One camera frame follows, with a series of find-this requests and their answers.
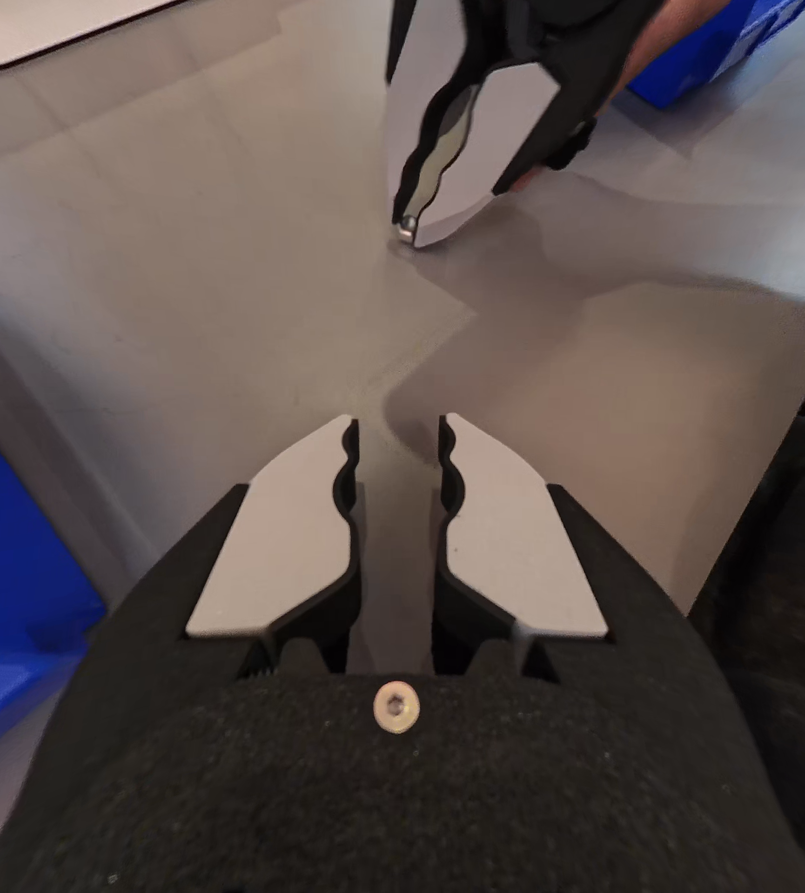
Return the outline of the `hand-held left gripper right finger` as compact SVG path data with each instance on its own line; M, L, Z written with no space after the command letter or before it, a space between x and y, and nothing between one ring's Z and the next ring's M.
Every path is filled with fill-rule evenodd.
M440 502L432 664L463 675L487 642L610 637L548 484L458 413L438 423Z

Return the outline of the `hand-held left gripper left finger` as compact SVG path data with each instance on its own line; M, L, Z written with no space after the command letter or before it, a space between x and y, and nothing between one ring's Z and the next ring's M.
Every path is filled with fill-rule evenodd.
M341 414L287 447L247 485L185 625L191 640L249 640L276 666L309 640L347 672L362 608L355 507L359 422Z

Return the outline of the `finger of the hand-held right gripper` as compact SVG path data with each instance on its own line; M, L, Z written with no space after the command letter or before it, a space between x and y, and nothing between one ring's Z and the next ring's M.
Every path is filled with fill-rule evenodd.
M560 91L538 61L490 72L470 105L457 153L417 217L416 249L446 240L495 198L495 187Z
M386 189L393 225L418 225L463 148L476 95L471 2L395 2L386 64Z

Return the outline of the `blue plastic bin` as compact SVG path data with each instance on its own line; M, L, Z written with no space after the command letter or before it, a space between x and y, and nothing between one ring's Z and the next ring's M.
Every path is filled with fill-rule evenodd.
M732 1L651 62L629 90L664 109L716 80L773 39L805 11L805 1Z
M0 452L0 738L58 693L106 608Z

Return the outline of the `person's right forearm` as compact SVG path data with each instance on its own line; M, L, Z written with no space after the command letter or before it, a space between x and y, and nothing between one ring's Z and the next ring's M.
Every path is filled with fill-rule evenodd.
M630 84L654 60L721 12L728 1L666 1L632 46L617 88Z

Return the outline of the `grey desk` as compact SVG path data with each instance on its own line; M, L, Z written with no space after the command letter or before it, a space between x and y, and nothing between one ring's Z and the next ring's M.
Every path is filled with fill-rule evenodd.
M394 246L389 2L176 5L0 70L0 446L109 608L232 485L361 424L352 666L426 671L437 418L681 609L805 397L805 9L709 87Z

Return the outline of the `wooden white document stand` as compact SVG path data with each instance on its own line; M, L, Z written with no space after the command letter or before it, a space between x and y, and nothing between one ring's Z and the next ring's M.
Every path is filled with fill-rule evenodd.
M173 5L174 1L0 1L0 69Z

